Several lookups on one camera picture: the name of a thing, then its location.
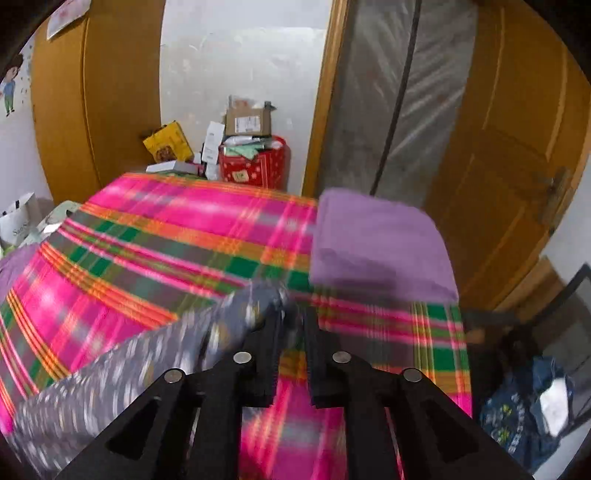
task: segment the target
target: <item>red box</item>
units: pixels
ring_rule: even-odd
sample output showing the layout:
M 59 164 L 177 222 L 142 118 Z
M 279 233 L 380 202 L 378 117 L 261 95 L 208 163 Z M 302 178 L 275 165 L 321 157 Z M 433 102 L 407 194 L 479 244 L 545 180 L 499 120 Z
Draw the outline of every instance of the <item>red box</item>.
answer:
M 223 181 L 282 190 L 287 144 L 281 137 L 274 135 L 273 139 L 281 142 L 281 148 L 261 151 L 252 160 L 244 157 L 227 157 L 223 154 L 223 146 L 220 147 L 218 159 Z

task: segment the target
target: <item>wooden door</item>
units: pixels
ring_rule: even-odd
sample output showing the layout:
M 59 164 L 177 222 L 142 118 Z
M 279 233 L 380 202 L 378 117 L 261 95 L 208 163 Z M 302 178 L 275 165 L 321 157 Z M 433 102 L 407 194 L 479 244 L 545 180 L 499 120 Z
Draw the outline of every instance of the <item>wooden door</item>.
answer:
M 537 262 L 589 152 L 590 86 L 522 0 L 479 7 L 462 107 L 425 209 L 462 306 L 494 308 Z
M 100 189 L 81 82 L 88 19 L 47 40 L 47 23 L 35 36 L 31 100 L 35 136 L 45 177 L 57 205 L 85 202 Z
M 102 186 L 154 162 L 143 135 L 160 123 L 160 33 L 165 0 L 96 0 L 83 81 L 88 133 Z

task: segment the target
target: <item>folded purple cloth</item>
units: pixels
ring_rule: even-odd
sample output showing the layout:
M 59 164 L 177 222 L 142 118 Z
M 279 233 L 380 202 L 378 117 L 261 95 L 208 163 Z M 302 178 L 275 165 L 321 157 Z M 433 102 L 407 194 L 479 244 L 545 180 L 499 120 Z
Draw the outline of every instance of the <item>folded purple cloth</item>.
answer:
M 0 260 L 0 303 L 4 301 L 12 284 L 29 264 L 39 244 L 25 245 Z
M 445 244 L 428 215 L 345 189 L 320 197 L 310 282 L 400 300 L 458 300 Z

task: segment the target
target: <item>bed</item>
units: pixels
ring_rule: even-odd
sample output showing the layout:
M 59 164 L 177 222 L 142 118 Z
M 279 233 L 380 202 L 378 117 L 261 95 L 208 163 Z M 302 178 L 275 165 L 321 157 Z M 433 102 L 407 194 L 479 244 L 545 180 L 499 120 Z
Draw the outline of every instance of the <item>bed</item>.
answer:
M 41 244 L 0 306 L 2 434 L 25 399 L 252 278 L 282 282 L 345 349 L 387 371 L 421 369 L 470 414 L 457 306 L 313 288 L 316 210 L 312 199 L 189 176 L 115 180 Z M 303 349 L 285 351 L 274 405 L 243 425 L 241 477 L 345 478 L 344 435 L 341 409 L 310 405 Z

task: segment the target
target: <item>door handle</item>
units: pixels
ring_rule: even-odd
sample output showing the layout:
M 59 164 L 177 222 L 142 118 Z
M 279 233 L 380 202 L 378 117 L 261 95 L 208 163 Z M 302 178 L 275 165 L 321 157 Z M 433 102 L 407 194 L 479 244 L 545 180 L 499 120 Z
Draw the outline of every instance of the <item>door handle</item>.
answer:
M 547 185 L 546 201 L 540 210 L 538 221 L 551 230 L 558 227 L 569 199 L 572 199 L 572 178 L 573 173 L 567 167 L 560 167 L 552 179 L 544 179 L 544 184 Z

